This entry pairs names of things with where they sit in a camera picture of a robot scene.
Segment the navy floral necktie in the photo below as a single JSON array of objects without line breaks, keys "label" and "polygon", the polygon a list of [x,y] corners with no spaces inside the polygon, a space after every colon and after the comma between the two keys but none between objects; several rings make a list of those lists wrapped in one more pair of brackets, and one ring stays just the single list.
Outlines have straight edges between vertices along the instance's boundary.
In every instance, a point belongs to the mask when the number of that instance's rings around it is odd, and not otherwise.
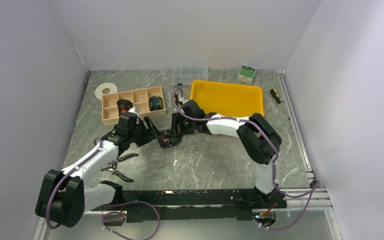
[{"label": "navy floral necktie", "polygon": [[182,141],[181,135],[170,135],[170,130],[162,130],[161,135],[159,135],[156,139],[159,143],[159,146],[163,149],[173,148],[179,145]]}]

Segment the wooden compartment organizer box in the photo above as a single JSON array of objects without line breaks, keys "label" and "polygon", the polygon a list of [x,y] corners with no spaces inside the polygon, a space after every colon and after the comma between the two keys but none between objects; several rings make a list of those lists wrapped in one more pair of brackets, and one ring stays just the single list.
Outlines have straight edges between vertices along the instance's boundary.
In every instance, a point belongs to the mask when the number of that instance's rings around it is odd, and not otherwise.
[{"label": "wooden compartment organizer box", "polygon": [[[164,109],[150,111],[149,98],[151,96],[160,96],[163,98]],[[167,107],[165,105],[163,90],[161,86],[140,88],[135,90],[127,90],[117,93],[110,93],[102,96],[101,120],[104,125],[114,125],[119,120],[117,101],[127,99],[133,103],[133,106],[140,107],[140,117],[148,116],[149,118],[164,117],[167,115]]]}]

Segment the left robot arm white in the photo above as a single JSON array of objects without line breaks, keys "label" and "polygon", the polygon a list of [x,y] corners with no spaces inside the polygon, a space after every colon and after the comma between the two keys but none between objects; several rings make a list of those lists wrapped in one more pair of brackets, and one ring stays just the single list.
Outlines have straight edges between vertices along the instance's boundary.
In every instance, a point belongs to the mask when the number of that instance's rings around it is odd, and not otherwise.
[{"label": "left robot arm white", "polygon": [[118,123],[102,137],[93,140],[94,147],[78,161],[62,170],[49,170],[42,181],[35,214],[45,219],[49,229],[75,226],[84,212],[99,206],[111,210],[124,203],[123,187],[104,180],[86,189],[85,184],[105,165],[115,161],[132,143],[141,147],[153,140],[152,121],[133,112],[119,116]]}]

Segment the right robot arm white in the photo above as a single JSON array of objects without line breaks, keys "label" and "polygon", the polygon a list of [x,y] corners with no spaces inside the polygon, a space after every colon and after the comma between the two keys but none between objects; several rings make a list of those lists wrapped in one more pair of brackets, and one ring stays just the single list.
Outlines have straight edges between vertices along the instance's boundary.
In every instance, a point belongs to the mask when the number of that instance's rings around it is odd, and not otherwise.
[{"label": "right robot arm white", "polygon": [[170,129],[159,131],[149,117],[144,118],[147,129],[158,140],[160,147],[175,147],[183,136],[195,132],[238,138],[256,164],[256,203],[262,208],[269,207],[275,201],[273,192],[278,187],[274,167],[282,139],[268,121],[260,113],[246,117],[205,113],[194,100],[181,103],[177,107],[177,112],[171,115]]}]

